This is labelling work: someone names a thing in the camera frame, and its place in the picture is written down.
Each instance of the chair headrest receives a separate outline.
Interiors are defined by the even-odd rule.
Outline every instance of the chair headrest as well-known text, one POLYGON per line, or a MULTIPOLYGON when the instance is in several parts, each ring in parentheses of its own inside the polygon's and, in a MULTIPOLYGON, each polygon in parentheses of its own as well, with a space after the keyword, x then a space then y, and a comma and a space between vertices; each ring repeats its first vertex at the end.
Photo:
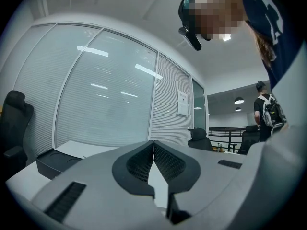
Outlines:
POLYGON ((23 110, 24 109, 24 99, 25 95, 19 91, 12 90, 8 93, 5 98, 4 105, 10 105, 17 109, 23 110))
POLYGON ((192 140, 202 140, 207 136, 207 133, 203 128, 188 129, 188 131, 191 132, 192 140))
POLYGON ((246 126, 245 131, 246 132, 257 132, 258 130, 258 125, 249 125, 246 126))

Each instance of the sign on wall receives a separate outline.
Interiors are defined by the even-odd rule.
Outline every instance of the sign on wall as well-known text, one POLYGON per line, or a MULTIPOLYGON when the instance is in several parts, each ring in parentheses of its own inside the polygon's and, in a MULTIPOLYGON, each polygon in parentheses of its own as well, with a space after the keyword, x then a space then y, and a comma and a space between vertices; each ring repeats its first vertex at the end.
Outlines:
POLYGON ((188 95, 178 91, 178 115, 188 115, 188 95))

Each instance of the white blinds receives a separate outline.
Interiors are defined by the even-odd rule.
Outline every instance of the white blinds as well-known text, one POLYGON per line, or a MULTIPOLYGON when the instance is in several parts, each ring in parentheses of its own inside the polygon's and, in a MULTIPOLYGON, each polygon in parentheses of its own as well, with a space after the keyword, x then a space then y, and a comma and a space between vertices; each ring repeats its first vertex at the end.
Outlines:
POLYGON ((13 89, 16 76, 32 48, 51 27, 51 25, 31 27, 11 51, 0 72, 0 105, 3 104, 8 92, 13 89))
POLYGON ((150 139, 187 146, 192 128, 192 88, 189 76, 160 55, 150 139), (177 91, 188 95, 188 115, 177 115, 177 91))
POLYGON ((156 53, 102 31, 84 50, 61 97, 56 147, 68 140, 123 146, 148 138, 156 53))
POLYGON ((25 101, 34 107, 24 137, 30 160, 52 148, 52 120, 60 88, 80 52, 77 46, 84 47, 97 32, 89 27, 56 25, 24 63, 14 89, 23 92, 25 101))

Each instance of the table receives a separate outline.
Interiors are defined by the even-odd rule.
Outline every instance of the table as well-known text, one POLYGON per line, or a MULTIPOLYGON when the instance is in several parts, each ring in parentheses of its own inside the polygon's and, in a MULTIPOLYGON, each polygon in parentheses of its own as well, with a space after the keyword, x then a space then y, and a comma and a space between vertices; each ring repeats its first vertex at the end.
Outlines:
MULTIPOLYGON (((56 150, 77 158, 84 159, 86 157, 117 149, 117 147, 103 147, 89 144, 83 144, 75 141, 68 141, 56 148, 56 150)), ((31 163, 23 170, 6 181, 8 188, 26 199, 31 201, 35 195, 51 180, 44 177, 38 172, 36 162, 31 163)), ((158 207, 167 208, 167 192, 168 184, 159 172, 155 163, 149 172, 148 184, 154 187, 155 200, 158 207)))

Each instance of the chair armrest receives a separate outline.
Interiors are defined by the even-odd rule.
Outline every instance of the chair armrest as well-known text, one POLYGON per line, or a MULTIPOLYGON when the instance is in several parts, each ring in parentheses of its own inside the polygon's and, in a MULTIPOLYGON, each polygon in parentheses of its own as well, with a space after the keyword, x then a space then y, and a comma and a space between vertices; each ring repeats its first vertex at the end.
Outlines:
POLYGON ((24 149, 21 146, 15 146, 11 149, 8 149, 6 152, 4 152, 4 157, 6 159, 13 159, 13 158, 22 158, 24 157, 27 160, 27 156, 24 152, 24 149))

